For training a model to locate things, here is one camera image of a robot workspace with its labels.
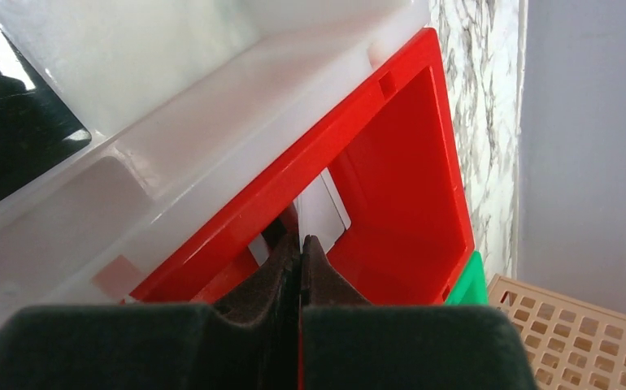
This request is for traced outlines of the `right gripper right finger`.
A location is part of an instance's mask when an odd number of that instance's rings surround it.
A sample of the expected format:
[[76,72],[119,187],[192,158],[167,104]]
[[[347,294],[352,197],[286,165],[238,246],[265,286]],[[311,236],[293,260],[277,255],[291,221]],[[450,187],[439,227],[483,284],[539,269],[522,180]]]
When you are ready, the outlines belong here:
[[302,247],[302,389],[534,389],[519,333],[487,305],[373,305]]

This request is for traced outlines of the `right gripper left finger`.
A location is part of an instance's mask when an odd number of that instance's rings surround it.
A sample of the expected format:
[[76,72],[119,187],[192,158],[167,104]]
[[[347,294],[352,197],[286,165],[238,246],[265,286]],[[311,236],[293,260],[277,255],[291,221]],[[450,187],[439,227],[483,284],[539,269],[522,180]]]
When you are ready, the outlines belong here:
[[293,389],[298,240],[218,301],[40,305],[0,329],[0,389]]

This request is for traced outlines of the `silver VIP card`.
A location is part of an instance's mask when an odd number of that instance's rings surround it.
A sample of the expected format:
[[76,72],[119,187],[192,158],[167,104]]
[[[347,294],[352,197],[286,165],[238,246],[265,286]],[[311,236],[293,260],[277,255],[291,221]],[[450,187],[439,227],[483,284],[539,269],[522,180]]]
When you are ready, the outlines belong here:
[[281,216],[273,219],[249,244],[248,250],[258,267],[261,267],[288,233]]
[[298,215],[300,247],[307,236],[316,236],[328,254],[343,233],[351,227],[351,219],[332,186],[330,192],[321,177],[313,180],[295,199]]

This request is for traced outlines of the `peach file organizer rack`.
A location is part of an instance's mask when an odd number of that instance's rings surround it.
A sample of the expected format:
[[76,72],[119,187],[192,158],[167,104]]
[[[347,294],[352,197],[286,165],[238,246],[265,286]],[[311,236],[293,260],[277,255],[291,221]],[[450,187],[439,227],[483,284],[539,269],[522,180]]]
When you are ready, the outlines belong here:
[[540,389],[626,389],[626,314],[500,275],[489,304],[518,329]]

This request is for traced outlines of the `white plastic bin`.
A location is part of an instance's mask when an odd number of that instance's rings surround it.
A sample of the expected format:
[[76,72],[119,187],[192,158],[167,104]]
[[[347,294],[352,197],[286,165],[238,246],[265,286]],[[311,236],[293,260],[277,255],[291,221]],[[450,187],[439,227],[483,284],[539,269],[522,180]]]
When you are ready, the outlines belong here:
[[429,21],[426,1],[0,1],[92,136],[0,201],[0,327],[130,298]]

